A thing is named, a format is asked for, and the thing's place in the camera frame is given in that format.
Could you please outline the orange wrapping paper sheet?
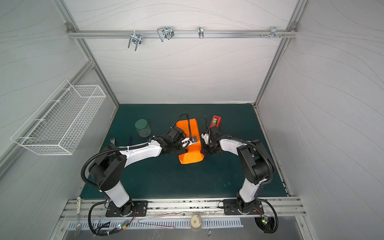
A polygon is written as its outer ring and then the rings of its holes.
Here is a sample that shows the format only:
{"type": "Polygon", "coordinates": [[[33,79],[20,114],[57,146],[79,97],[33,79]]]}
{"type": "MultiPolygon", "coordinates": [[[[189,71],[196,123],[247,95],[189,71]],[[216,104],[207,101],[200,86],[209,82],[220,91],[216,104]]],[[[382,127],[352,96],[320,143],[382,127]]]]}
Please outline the orange wrapping paper sheet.
{"type": "Polygon", "coordinates": [[[193,143],[192,145],[189,145],[186,148],[186,150],[188,151],[187,153],[179,155],[179,161],[182,165],[198,163],[204,159],[204,155],[201,153],[202,143],[197,120],[191,119],[190,125],[192,137],[196,137],[197,142],[193,143]]]}

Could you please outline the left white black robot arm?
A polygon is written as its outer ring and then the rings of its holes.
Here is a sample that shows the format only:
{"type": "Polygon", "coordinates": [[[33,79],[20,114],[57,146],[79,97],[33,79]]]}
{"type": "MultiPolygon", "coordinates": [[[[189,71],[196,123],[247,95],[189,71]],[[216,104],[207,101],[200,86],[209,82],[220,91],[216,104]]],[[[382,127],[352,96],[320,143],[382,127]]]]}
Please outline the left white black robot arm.
{"type": "Polygon", "coordinates": [[[196,137],[187,135],[182,129],[171,127],[168,133],[151,137],[143,144],[127,147],[110,144],[104,151],[85,162],[81,169],[81,178],[103,193],[120,211],[120,215],[126,216],[133,209],[133,201],[121,183],[124,169],[136,162],[171,152],[187,153],[187,147],[196,141],[196,137]]]}

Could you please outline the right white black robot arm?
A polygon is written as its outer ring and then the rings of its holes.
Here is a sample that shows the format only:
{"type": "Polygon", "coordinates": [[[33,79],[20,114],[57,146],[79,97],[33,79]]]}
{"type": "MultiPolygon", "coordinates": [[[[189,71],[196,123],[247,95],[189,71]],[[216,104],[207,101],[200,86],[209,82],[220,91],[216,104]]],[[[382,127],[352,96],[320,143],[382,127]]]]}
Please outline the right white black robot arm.
{"type": "Polygon", "coordinates": [[[245,181],[237,194],[236,206],[240,213],[249,213],[259,204],[258,195],[263,187],[274,177],[275,165],[263,143],[222,135],[217,127],[206,129],[201,134],[201,140],[204,155],[228,152],[239,157],[245,181]]]}

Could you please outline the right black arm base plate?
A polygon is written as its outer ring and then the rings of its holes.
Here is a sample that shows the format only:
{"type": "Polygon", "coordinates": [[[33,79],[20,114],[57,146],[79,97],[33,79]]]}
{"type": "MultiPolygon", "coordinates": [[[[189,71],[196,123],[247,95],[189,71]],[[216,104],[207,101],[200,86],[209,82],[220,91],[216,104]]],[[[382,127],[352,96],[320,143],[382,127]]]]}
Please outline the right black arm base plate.
{"type": "Polygon", "coordinates": [[[261,201],[256,200],[253,200],[250,203],[245,203],[241,198],[224,199],[218,203],[218,208],[223,209],[226,216],[264,215],[264,209],[261,201]]]}

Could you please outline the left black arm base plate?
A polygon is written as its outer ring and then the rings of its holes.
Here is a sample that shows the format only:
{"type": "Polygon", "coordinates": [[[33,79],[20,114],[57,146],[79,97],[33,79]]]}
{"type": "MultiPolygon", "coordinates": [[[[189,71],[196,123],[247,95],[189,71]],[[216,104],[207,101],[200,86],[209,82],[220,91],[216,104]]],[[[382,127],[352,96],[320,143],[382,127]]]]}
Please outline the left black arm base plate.
{"type": "Polygon", "coordinates": [[[115,203],[110,202],[107,207],[106,217],[145,217],[147,214],[148,201],[132,201],[129,200],[121,207],[117,207],[115,203]]]}

